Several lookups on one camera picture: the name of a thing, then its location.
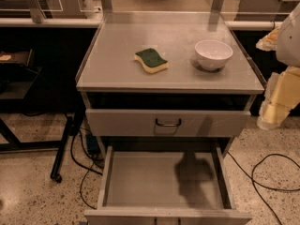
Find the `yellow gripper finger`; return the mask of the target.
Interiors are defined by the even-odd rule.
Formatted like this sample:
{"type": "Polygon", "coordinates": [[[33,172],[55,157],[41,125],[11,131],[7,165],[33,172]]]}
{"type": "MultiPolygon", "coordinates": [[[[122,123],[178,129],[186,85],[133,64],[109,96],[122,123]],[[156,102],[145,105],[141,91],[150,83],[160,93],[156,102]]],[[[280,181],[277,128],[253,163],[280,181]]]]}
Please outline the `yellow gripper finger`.
{"type": "Polygon", "coordinates": [[[264,130],[279,128],[291,110],[300,104],[300,68],[287,67],[269,78],[257,126],[264,130]]]}
{"type": "Polygon", "coordinates": [[[278,44],[278,33],[279,28],[276,27],[256,43],[256,48],[266,52],[274,51],[278,44]]]}

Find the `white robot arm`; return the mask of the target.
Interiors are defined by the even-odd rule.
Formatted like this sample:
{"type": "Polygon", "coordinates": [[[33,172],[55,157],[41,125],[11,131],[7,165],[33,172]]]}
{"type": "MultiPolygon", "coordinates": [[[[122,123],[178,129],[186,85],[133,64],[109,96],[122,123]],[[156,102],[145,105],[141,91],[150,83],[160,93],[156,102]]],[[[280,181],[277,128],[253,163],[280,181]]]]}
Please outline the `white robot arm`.
{"type": "Polygon", "coordinates": [[[256,44],[263,51],[275,51],[287,68],[272,73],[267,81],[257,126],[264,130],[279,128],[290,111],[300,104],[300,5],[282,25],[256,44]]]}

